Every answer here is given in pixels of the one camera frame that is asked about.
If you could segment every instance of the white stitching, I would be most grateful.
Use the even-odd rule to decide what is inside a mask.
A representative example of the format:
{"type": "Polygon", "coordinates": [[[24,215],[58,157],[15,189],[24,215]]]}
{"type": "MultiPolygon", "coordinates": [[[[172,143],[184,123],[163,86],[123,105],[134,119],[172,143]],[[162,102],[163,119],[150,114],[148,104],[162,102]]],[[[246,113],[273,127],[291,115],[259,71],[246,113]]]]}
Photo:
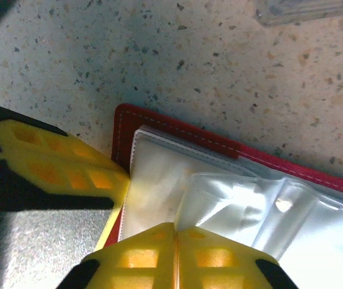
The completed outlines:
{"type": "MultiPolygon", "coordinates": [[[[234,148],[225,146],[224,144],[221,144],[221,143],[217,143],[217,142],[215,142],[215,141],[208,140],[208,139],[203,138],[203,137],[201,137],[201,136],[199,136],[199,135],[192,134],[191,132],[184,131],[183,129],[176,128],[175,126],[168,125],[167,123],[163,123],[163,122],[160,122],[159,120],[151,119],[151,118],[149,118],[149,117],[147,117],[147,116],[142,116],[142,115],[140,115],[140,114],[133,113],[133,112],[131,112],[131,111],[121,111],[121,114],[120,114],[120,117],[119,117],[119,125],[118,125],[118,144],[117,144],[118,148],[119,148],[119,146],[120,146],[120,141],[121,141],[120,136],[121,136],[121,127],[122,127],[122,116],[123,116],[123,113],[133,114],[133,115],[135,115],[135,116],[138,116],[138,117],[141,117],[141,118],[144,118],[144,119],[148,119],[148,120],[150,120],[150,121],[152,121],[152,122],[157,122],[157,123],[159,123],[159,124],[162,124],[162,125],[165,125],[165,126],[169,126],[170,128],[173,128],[173,129],[175,129],[175,130],[177,130],[177,131],[183,132],[183,133],[188,134],[188,135],[191,135],[191,136],[193,136],[193,137],[200,138],[201,140],[207,141],[207,142],[209,142],[209,143],[213,143],[213,144],[215,144],[215,145],[221,146],[221,147],[226,148],[226,149],[229,149],[229,150],[231,150],[231,151],[236,151],[236,152],[239,153],[240,155],[247,156],[248,158],[252,158],[252,159],[254,159],[254,160],[258,160],[258,161],[260,161],[260,162],[262,162],[262,163],[265,163],[265,164],[269,164],[269,165],[271,165],[271,166],[273,166],[273,167],[276,167],[276,168],[278,168],[278,169],[280,169],[280,170],[284,170],[284,171],[286,171],[286,172],[292,173],[292,174],[294,174],[294,175],[305,176],[305,177],[307,177],[307,178],[309,178],[309,179],[314,179],[314,180],[316,180],[316,181],[318,181],[318,182],[320,182],[320,183],[322,183],[322,184],[328,184],[328,185],[331,185],[331,186],[333,186],[333,187],[336,187],[336,188],[338,188],[339,190],[343,189],[343,187],[340,187],[340,186],[338,186],[338,185],[336,185],[336,184],[332,184],[331,182],[323,181],[322,179],[314,178],[313,176],[309,176],[309,175],[305,175],[305,174],[303,174],[303,173],[295,172],[294,170],[289,170],[289,169],[287,169],[287,168],[285,168],[285,167],[278,166],[277,164],[272,164],[272,163],[270,163],[270,162],[268,162],[268,161],[264,161],[264,160],[262,160],[262,159],[260,159],[260,158],[254,157],[253,155],[249,155],[249,154],[246,154],[245,152],[241,152],[241,151],[239,151],[239,150],[235,150],[234,148]]],[[[117,161],[119,160],[119,149],[117,150],[116,160],[117,160],[117,161]]]]}

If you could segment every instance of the yellow plastic piece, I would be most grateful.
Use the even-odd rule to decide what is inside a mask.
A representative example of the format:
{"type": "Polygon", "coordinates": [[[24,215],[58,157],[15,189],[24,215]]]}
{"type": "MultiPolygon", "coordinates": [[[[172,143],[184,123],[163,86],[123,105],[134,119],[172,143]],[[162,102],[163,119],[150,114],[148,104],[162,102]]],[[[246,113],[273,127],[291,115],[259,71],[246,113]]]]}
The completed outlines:
{"type": "Polygon", "coordinates": [[[100,266],[87,289],[173,289],[175,232],[163,223],[88,257],[100,266]]]}
{"type": "Polygon", "coordinates": [[[86,289],[272,289],[257,259],[266,253],[197,227],[163,223],[103,250],[86,289]]]}
{"type": "Polygon", "coordinates": [[[59,135],[15,120],[0,122],[0,160],[49,194],[109,197],[114,202],[102,248],[122,207],[128,174],[78,138],[59,135]]]}

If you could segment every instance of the gray surface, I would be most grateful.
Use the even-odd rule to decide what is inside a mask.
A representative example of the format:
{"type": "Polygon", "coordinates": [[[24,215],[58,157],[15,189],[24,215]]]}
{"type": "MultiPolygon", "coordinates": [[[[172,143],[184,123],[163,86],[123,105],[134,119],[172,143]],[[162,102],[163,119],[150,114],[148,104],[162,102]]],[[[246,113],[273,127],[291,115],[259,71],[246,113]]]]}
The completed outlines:
{"type": "Polygon", "coordinates": [[[54,289],[100,237],[109,211],[0,213],[0,289],[54,289]]]}

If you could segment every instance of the speckled countertop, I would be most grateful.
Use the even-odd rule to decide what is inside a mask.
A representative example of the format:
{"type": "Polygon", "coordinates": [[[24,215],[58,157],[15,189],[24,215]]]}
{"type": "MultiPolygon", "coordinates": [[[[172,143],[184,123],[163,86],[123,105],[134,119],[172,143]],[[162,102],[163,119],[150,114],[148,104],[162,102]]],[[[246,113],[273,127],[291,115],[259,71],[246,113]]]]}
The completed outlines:
{"type": "Polygon", "coordinates": [[[122,102],[343,176],[343,18],[264,28],[253,1],[21,0],[0,105],[109,154],[122,102]]]}

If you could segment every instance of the red binder cover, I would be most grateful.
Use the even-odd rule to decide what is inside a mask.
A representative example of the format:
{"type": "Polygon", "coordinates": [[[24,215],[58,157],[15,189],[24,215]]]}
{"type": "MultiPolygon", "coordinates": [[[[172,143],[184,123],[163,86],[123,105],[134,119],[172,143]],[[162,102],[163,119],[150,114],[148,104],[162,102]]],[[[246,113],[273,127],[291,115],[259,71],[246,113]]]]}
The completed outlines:
{"type": "MultiPolygon", "coordinates": [[[[111,153],[111,159],[127,171],[129,171],[130,166],[131,145],[134,132],[142,125],[150,126],[233,159],[237,159],[240,155],[272,169],[343,192],[343,179],[341,178],[330,176],[266,154],[238,141],[229,140],[228,138],[189,125],[172,117],[164,116],[135,105],[121,104],[116,108],[114,115],[113,151],[111,153]]],[[[118,216],[105,246],[117,242],[120,220],[121,215],[118,216]]]]}

